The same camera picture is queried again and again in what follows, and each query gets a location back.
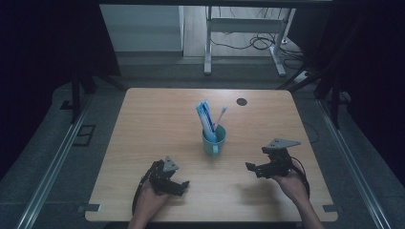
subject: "metal frame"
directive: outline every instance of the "metal frame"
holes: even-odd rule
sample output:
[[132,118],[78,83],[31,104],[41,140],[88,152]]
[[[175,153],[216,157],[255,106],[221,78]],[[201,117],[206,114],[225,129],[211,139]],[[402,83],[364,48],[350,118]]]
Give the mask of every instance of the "metal frame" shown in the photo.
[[274,47],[269,51],[276,65],[277,72],[280,76],[285,76],[286,71],[283,63],[280,61],[278,52],[286,33],[291,9],[288,9],[283,20],[274,19],[240,19],[240,18],[212,18],[212,7],[208,7],[206,18],[206,44],[203,72],[211,74],[211,33],[212,32],[249,32],[249,33],[278,33]]

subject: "table leg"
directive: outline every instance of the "table leg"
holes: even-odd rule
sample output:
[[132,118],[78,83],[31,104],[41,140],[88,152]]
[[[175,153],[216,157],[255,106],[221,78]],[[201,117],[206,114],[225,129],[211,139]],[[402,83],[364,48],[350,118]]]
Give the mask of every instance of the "table leg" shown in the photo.
[[205,60],[203,63],[203,73],[211,74],[211,19],[212,7],[208,7],[208,17],[206,18],[206,45],[205,45]]
[[284,84],[280,85],[277,90],[284,90],[287,88],[287,86],[294,81],[305,69],[306,65],[303,64],[301,65],[300,69],[289,79],[287,80]]
[[283,23],[280,29],[280,32],[276,38],[276,44],[274,47],[270,47],[271,57],[273,58],[274,64],[276,65],[277,72],[280,76],[286,76],[286,71],[284,70],[283,63],[280,61],[280,57],[278,55],[280,50],[280,45],[283,41],[284,33],[286,32],[289,16],[291,15],[291,9],[288,9],[285,17],[283,18]]

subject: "wooden table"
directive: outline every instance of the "wooden table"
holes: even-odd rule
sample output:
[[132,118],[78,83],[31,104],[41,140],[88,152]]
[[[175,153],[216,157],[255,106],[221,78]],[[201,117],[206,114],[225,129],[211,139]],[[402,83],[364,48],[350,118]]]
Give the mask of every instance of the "wooden table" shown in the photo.
[[[238,98],[247,104],[238,105]],[[203,151],[195,105],[204,99],[214,119],[228,107],[222,119],[227,139],[216,158]],[[337,220],[336,212],[324,211],[333,203],[291,94],[207,89],[128,90],[90,199],[100,210],[86,212],[86,219],[129,221],[141,177],[153,161],[171,156],[180,166],[172,180],[190,185],[152,221],[300,221],[274,180],[256,178],[245,167],[269,163],[261,148],[275,137],[301,141],[288,151],[305,166],[313,207],[321,220]]]

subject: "black cable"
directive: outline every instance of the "black cable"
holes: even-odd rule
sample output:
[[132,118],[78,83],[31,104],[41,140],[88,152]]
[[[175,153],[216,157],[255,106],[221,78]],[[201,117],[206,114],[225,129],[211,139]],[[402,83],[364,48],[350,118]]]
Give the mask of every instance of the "black cable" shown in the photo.
[[301,168],[303,168],[303,174],[304,174],[304,176],[306,176],[307,173],[305,172],[305,168],[304,168],[303,164],[301,163],[301,161],[299,159],[295,158],[294,156],[292,156],[291,158],[296,160],[300,164]]
[[318,131],[317,131],[312,125],[310,125],[309,123],[307,123],[306,121],[303,121],[303,124],[304,124],[304,125],[307,125],[307,126],[309,126],[309,127],[311,127],[312,130],[316,133],[316,138],[315,138],[315,140],[311,141],[310,144],[313,144],[313,143],[318,142],[318,140],[319,140],[319,133],[318,133]]
[[259,17],[260,12],[263,10],[265,10],[265,8],[262,8],[261,10],[259,10],[259,12],[256,14],[256,18]]
[[268,19],[271,19],[271,17],[273,16],[273,12],[274,12],[274,8],[271,8],[270,17]]
[[290,61],[290,60],[294,60],[294,61],[303,61],[303,60],[299,60],[299,59],[284,59],[284,60],[283,60],[283,65],[286,66],[288,69],[300,70],[300,68],[293,68],[293,67],[291,67],[291,66],[287,63],[287,61]]
[[275,44],[276,43],[276,36],[271,34],[271,33],[269,33],[268,35],[271,37],[271,43]]
[[303,53],[302,51],[289,51],[289,50],[284,50],[286,52],[297,52],[297,53]]
[[279,16],[277,17],[277,19],[280,19],[281,10],[283,10],[283,8],[280,8]]
[[266,8],[266,12],[265,12],[265,15],[263,16],[263,18],[266,18],[267,12],[268,12],[268,8]]
[[232,7],[229,7],[230,13],[232,13],[233,17],[236,17],[235,14],[232,11]]
[[[217,42],[213,41],[212,38],[211,38],[211,42],[214,43],[215,45],[218,45],[218,46],[225,46],[225,47],[228,47],[228,48],[231,48],[231,49],[235,49],[235,50],[245,50],[245,49],[247,49],[247,48],[249,48],[249,47],[253,47],[253,48],[255,48],[256,50],[267,50],[267,49],[273,44],[273,42],[272,42],[270,39],[268,39],[268,38],[266,38],[266,37],[263,37],[263,36],[259,36],[259,33],[257,33],[256,36],[253,36],[252,38],[250,38],[250,41],[249,41],[250,44],[249,44],[248,46],[246,46],[246,47],[233,47],[233,46],[230,46],[230,45],[217,43]],[[263,47],[263,48],[260,48],[260,47],[258,47],[258,46],[256,45],[256,42],[262,42],[262,43],[265,44],[266,46]]]
[[298,55],[298,54],[292,54],[292,53],[288,53],[287,50],[284,50],[283,48],[280,48],[280,54],[284,57],[290,57],[296,60],[304,60],[304,56],[303,55]]

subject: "metal rail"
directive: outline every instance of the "metal rail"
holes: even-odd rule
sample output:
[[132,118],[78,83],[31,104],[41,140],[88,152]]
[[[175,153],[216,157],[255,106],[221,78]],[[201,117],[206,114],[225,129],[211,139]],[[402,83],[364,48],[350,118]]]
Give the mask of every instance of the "metal rail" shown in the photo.
[[373,189],[368,184],[367,180],[364,178],[363,173],[361,172],[360,168],[355,161],[354,156],[352,155],[352,151],[349,148],[348,144],[345,141],[345,138],[342,136],[339,130],[337,130],[333,123],[330,120],[329,110],[325,104],[325,102],[321,102],[320,100],[317,101],[319,107],[322,110],[324,120],[332,134],[337,146],[339,148],[339,152],[341,153],[346,165],[349,168],[349,171],[352,174],[352,178],[354,180],[357,189],[363,198],[367,208],[369,209],[370,215],[372,216],[374,223],[377,228],[381,229],[388,229],[391,228],[390,223],[387,221],[385,217],[385,213],[378,202],[378,199],[373,191]]
[[48,193],[51,191],[54,181],[59,174],[60,168],[62,167],[63,162],[71,149],[81,123],[89,110],[91,100],[91,95],[87,95],[84,98],[83,110],[81,114],[79,115],[77,121],[71,124],[68,133],[65,135],[65,138],[57,150],[57,153],[54,156],[45,176],[42,177],[41,182],[33,193],[23,215],[21,216],[21,219],[18,221],[16,228],[22,229],[33,227],[33,224],[35,223],[36,218],[38,217],[39,212],[45,203]]

